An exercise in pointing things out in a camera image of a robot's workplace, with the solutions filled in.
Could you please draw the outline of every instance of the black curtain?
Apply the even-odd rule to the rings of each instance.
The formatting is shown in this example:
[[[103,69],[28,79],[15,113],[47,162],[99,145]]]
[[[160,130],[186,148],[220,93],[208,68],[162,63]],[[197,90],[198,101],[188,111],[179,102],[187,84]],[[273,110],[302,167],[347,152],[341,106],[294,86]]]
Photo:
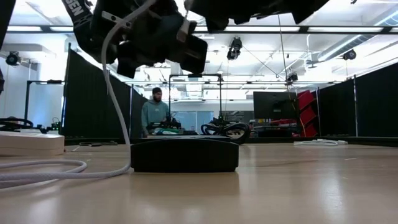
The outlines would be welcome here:
[[[111,76],[126,126],[130,127],[130,86]],[[103,72],[70,50],[65,75],[63,128],[66,138],[123,138]]]
[[[134,88],[132,88],[131,99],[131,138],[141,138],[141,110],[144,103],[148,100],[140,95]]]
[[[356,79],[358,133],[398,137],[398,64]]]
[[[354,81],[320,90],[319,115],[322,136],[355,136]]]

